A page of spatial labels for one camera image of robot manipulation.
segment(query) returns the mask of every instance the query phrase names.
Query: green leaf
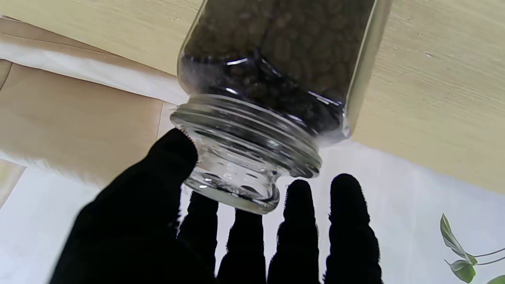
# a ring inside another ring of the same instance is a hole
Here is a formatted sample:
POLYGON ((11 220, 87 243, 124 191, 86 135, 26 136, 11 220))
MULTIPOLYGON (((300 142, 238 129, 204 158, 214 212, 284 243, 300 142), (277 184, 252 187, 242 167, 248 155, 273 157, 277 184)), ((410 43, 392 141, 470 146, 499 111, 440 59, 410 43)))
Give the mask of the green leaf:
POLYGON ((489 281, 487 284, 505 284, 505 275, 498 276, 495 279, 489 281))
POLYGON ((477 264, 477 259, 475 259, 474 256, 467 254, 458 240, 456 240, 456 237, 450 228, 449 220, 447 220, 445 214, 442 214, 442 218, 440 219, 440 231, 442 232, 443 241, 446 246, 452 249, 452 251, 454 251, 457 255, 466 259, 468 263, 471 263, 472 265, 477 264))
POLYGON ((454 275, 456 275, 461 281, 466 283, 472 282, 473 277, 475 276, 475 269, 470 263, 465 260, 457 260, 453 264, 448 263, 447 260, 445 262, 449 265, 454 275))

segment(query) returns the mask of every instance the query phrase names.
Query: plant stem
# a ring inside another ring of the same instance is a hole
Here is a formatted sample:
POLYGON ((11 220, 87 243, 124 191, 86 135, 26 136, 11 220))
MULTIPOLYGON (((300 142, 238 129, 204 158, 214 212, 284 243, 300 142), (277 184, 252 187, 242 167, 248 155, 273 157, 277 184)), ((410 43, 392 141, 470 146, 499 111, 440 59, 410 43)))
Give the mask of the plant stem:
POLYGON ((482 255, 474 255, 473 257, 481 257, 481 256, 488 256, 488 255, 493 255, 493 254, 496 254, 496 253, 499 253, 499 252, 502 252, 502 251, 505 251, 505 248, 499 250, 499 251, 495 251, 494 253, 488 253, 488 254, 482 254, 482 255))
POLYGON ((486 262, 486 263, 477 263, 476 265, 486 265, 486 264, 491 264, 491 263, 495 263, 495 262, 498 262, 498 261, 503 260, 503 259, 505 259, 505 256, 504 256, 504 257, 502 257, 502 258, 500 258, 500 259, 497 259, 497 260, 495 260, 495 261, 486 262))

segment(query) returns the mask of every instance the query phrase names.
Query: finger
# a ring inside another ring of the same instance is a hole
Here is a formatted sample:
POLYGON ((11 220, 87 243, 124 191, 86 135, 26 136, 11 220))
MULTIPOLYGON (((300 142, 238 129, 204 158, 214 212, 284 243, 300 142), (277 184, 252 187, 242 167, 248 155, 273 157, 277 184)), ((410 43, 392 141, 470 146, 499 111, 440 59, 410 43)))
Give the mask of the finger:
POLYGON ((341 174, 331 184, 330 221, 325 283, 382 283, 379 244, 361 186, 351 175, 341 174))
POLYGON ((227 248, 217 277, 221 284, 266 283, 261 215, 237 209, 227 248))
POLYGON ((192 141, 181 131, 171 130, 142 161, 121 173, 81 211, 75 232, 93 229, 114 236, 168 229, 175 238, 180 186, 196 161, 192 141))
POLYGON ((319 283, 319 249, 314 203, 309 184, 293 182, 286 195, 284 222, 277 232, 277 253, 268 283, 319 283))
POLYGON ((188 214, 179 227, 177 239, 198 255, 214 271, 218 233, 218 202, 197 192, 191 194, 188 214))

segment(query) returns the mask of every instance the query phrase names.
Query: coffee bean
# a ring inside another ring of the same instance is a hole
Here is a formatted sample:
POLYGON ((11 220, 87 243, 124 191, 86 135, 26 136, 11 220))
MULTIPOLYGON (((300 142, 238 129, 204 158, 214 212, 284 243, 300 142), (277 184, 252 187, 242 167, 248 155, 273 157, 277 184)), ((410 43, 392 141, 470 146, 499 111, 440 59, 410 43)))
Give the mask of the coffee bean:
POLYGON ((298 32, 295 29, 289 29, 286 34, 291 40, 296 40, 298 38, 298 32))
POLYGON ((274 57, 278 61, 288 61, 291 57, 291 43, 283 38, 278 37, 274 44, 274 57))
POLYGON ((335 66, 335 80, 339 83, 345 83, 348 79, 346 65, 339 63, 335 66))
POLYGON ((301 64, 293 59, 289 61, 288 63, 288 73, 287 75, 291 77, 291 79, 294 79, 296 81, 300 80, 301 78, 301 64))
POLYGON ((314 44, 314 40, 309 34, 302 34, 300 37, 301 45, 308 50, 314 44))
POLYGON ((261 99, 268 94, 267 86, 263 83, 254 83, 247 88, 247 93, 253 99, 261 99))
POLYGON ((341 0, 329 0, 327 1, 328 12, 332 15, 338 14, 342 10, 341 0))
POLYGON ((347 19, 344 17, 344 15, 336 15, 330 20, 330 27, 332 27, 335 30, 341 30, 344 28, 345 24, 347 23, 347 19))
POLYGON ((317 36, 321 31, 321 25, 316 20, 307 22, 307 32, 312 36, 317 36))

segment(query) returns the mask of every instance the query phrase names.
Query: roasted coffee bean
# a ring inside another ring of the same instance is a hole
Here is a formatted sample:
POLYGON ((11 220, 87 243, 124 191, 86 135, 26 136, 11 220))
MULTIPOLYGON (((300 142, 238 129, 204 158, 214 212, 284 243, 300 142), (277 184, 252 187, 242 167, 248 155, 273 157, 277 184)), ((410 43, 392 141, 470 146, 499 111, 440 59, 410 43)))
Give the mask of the roasted coffee bean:
POLYGON ((307 22, 307 32, 312 36, 317 36, 321 31, 321 25, 316 20, 307 22))
POLYGON ((278 37, 277 39, 275 39, 274 58, 277 61, 285 62, 288 61, 290 57, 291 57, 291 43, 283 37, 278 37))
POLYGON ((241 77, 245 74, 245 68, 240 65, 240 64, 236 64, 236 65, 232 65, 230 67, 230 75, 233 76, 233 77, 241 77))
POLYGON ((253 99, 261 99, 268 95, 267 86, 263 83, 254 83, 246 91, 253 99))
POLYGON ((287 75, 293 80, 300 80, 301 78, 301 64, 297 60, 291 60, 288 63, 287 75))

